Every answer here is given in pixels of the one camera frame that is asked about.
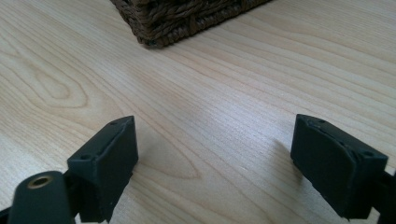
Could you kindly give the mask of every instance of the black mount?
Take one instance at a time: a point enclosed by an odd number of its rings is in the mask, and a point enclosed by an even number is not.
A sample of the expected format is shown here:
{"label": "black mount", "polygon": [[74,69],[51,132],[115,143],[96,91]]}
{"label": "black mount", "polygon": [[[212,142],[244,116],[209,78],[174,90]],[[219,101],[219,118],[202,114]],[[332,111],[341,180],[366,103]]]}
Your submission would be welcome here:
{"label": "black mount", "polygon": [[291,158],[334,211],[345,218],[396,223],[396,177],[388,157],[323,119],[297,115]]}
{"label": "black mount", "polygon": [[109,221],[138,160],[134,117],[108,123],[67,164],[23,180],[0,224],[70,224]]}

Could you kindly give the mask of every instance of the black clamp jaw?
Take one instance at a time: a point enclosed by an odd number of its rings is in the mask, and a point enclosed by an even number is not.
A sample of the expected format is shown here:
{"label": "black clamp jaw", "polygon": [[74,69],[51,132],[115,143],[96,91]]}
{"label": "black clamp jaw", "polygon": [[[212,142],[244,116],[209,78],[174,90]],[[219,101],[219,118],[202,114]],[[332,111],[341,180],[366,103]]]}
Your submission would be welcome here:
{"label": "black clamp jaw", "polygon": [[297,115],[291,158],[334,211],[345,218],[396,223],[396,177],[388,157],[323,119]]}
{"label": "black clamp jaw", "polygon": [[109,221],[138,160],[134,117],[108,123],[68,160],[69,170],[22,181],[0,224]]}

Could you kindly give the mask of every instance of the black plastic part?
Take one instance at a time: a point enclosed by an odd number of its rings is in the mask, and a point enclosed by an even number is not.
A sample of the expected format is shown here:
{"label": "black plastic part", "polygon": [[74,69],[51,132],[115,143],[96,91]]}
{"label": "black plastic part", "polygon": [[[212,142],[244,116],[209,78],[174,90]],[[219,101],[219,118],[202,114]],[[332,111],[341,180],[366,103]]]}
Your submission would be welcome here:
{"label": "black plastic part", "polygon": [[49,171],[22,181],[15,191],[7,223],[75,223],[62,173]]}
{"label": "black plastic part", "polygon": [[9,210],[11,210],[10,207],[0,211],[0,224],[6,224],[7,223]]}
{"label": "black plastic part", "polygon": [[111,219],[137,160],[134,117],[108,123],[67,160],[71,180],[81,186],[81,221]]}
{"label": "black plastic part", "polygon": [[386,155],[325,120],[297,115],[291,158],[340,217],[369,216]]}
{"label": "black plastic part", "polygon": [[374,208],[381,214],[378,224],[396,223],[396,174],[384,173],[375,183]]}

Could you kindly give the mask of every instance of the light wood surface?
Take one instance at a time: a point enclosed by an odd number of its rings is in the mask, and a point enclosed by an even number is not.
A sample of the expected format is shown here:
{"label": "light wood surface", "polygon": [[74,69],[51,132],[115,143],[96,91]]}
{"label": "light wood surface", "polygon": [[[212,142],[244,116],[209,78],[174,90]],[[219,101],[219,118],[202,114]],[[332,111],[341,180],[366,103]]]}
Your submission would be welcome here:
{"label": "light wood surface", "polygon": [[275,0],[166,49],[107,0],[2,0],[0,209],[134,115],[140,161],[111,223],[348,223],[292,165],[295,115],[394,172],[395,88],[394,0]]}

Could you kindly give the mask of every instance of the woven basket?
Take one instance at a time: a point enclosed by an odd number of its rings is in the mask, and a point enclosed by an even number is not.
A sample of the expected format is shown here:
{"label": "woven basket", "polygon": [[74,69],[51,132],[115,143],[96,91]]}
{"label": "woven basket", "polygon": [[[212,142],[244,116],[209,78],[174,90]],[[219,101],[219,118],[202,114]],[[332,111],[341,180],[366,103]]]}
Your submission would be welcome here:
{"label": "woven basket", "polygon": [[139,43],[163,47],[269,0],[111,0]]}

